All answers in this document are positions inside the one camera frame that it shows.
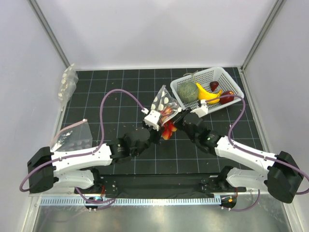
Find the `red lychee cluster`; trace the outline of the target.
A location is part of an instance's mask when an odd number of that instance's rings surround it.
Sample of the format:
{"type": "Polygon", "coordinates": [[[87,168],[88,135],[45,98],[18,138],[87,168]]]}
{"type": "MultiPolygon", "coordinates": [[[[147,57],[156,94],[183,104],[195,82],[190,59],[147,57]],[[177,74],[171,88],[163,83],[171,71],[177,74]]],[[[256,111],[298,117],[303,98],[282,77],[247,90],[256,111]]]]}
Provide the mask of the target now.
{"type": "Polygon", "coordinates": [[[177,131],[177,128],[174,126],[173,122],[170,119],[168,119],[168,117],[172,115],[173,110],[172,110],[171,107],[166,107],[160,113],[162,115],[162,117],[160,119],[161,137],[164,140],[168,140],[168,139],[170,139],[172,134],[177,131]]]}

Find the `clear dotted zip bag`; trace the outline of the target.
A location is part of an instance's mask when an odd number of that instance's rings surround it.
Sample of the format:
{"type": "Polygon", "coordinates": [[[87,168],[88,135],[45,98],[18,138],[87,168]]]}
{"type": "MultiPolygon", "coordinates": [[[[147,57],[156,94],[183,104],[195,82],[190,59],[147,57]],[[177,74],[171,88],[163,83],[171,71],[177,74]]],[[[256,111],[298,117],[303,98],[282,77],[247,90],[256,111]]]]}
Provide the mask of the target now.
{"type": "Polygon", "coordinates": [[[179,102],[170,95],[166,85],[163,85],[151,104],[150,115],[159,119],[159,125],[163,126],[181,111],[179,102]]]}

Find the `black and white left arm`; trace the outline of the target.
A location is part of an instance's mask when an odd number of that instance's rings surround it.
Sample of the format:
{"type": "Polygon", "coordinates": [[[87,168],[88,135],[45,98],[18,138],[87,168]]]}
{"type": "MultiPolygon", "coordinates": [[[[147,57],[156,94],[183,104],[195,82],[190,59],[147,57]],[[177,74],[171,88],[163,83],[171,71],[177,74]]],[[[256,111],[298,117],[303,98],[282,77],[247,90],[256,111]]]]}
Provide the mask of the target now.
{"type": "Polygon", "coordinates": [[[160,137],[160,129],[143,123],[123,137],[97,147],[65,152],[52,152],[50,147],[42,147],[27,162],[28,175],[24,179],[29,183],[27,191],[42,193],[53,187],[77,187],[98,193],[102,181],[90,168],[129,162],[151,144],[159,143],[160,137]]]}

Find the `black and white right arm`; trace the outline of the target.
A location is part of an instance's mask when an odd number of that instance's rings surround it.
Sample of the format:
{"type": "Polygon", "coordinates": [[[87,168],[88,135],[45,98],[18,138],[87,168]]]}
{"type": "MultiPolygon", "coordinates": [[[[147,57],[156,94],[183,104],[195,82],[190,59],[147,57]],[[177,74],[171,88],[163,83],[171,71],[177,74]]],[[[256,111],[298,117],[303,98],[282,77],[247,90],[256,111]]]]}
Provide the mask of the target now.
{"type": "Polygon", "coordinates": [[[172,120],[202,152],[238,162],[248,170],[225,167],[218,174],[216,185],[222,191],[246,187],[267,191],[272,197],[291,203],[304,179],[296,161],[287,152],[267,153],[240,144],[228,136],[209,130],[196,113],[185,110],[172,120]]]}

